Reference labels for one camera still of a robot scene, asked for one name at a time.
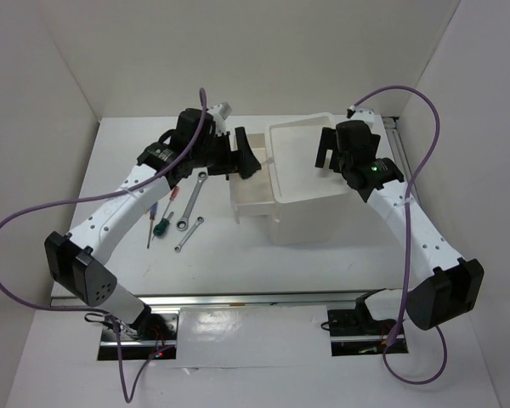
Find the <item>stubby green screwdriver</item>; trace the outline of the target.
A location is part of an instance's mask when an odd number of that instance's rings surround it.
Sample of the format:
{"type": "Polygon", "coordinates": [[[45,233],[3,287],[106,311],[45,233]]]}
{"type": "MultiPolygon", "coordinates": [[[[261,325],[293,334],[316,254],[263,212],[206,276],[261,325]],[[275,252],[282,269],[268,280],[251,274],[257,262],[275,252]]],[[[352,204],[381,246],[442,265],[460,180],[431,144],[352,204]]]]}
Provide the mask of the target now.
{"type": "Polygon", "coordinates": [[[169,227],[170,220],[168,218],[162,218],[158,224],[156,224],[152,230],[154,237],[162,237],[166,234],[169,227]]]}

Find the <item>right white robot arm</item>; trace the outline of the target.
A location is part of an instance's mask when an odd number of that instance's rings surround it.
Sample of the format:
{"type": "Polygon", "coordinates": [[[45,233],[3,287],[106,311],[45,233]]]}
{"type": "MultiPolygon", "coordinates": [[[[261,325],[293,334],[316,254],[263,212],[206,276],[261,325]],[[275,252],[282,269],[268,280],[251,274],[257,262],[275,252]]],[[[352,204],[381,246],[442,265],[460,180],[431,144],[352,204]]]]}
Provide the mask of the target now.
{"type": "Polygon", "coordinates": [[[315,165],[340,174],[404,244],[410,270],[420,281],[407,292],[405,312],[427,331],[473,309],[485,271],[477,259],[466,260],[453,248],[407,196],[407,183],[394,161],[377,157],[379,142],[360,120],[325,127],[315,165]]]}

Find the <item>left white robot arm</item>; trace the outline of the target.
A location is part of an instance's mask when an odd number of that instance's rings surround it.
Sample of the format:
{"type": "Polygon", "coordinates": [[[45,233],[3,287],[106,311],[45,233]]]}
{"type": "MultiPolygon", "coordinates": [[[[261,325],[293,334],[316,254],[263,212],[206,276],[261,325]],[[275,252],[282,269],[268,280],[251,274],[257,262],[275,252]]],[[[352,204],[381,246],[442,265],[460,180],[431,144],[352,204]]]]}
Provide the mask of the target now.
{"type": "Polygon", "coordinates": [[[44,242],[54,281],[88,307],[103,309],[118,319],[122,331],[132,339],[148,337],[165,323],[120,285],[106,264],[144,212],[195,169],[205,168],[210,175],[237,173],[243,179],[260,170],[244,128],[235,129],[237,148],[231,148],[225,124],[230,112],[226,102],[207,111],[183,110],[175,128],[139,155],[117,197],[104,201],[67,234],[53,232],[44,242]]]}

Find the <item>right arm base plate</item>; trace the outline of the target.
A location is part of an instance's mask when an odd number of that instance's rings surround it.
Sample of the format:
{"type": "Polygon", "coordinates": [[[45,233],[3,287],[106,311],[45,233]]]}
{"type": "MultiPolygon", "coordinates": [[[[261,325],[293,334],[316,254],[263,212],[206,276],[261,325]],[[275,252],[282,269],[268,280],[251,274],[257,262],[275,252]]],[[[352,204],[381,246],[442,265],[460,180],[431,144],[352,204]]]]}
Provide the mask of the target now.
{"type": "Polygon", "coordinates": [[[383,354],[394,324],[394,320],[361,317],[353,309],[329,309],[320,328],[330,336],[333,357],[364,356],[383,354]]]}

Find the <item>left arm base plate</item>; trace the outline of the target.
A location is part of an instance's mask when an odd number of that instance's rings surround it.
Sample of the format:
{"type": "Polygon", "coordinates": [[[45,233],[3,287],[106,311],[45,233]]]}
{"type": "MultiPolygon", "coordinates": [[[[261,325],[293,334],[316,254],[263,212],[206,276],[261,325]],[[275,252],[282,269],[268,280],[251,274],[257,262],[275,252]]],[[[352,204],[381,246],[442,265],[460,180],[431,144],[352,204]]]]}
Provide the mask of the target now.
{"type": "MultiPolygon", "coordinates": [[[[179,328],[179,309],[157,309],[161,319],[153,323],[145,334],[120,324],[122,358],[124,360],[146,360],[157,353],[155,360],[175,360],[179,328]]],[[[98,361],[117,361],[116,335],[109,318],[99,313],[87,313],[84,320],[101,329],[98,361]]]]}

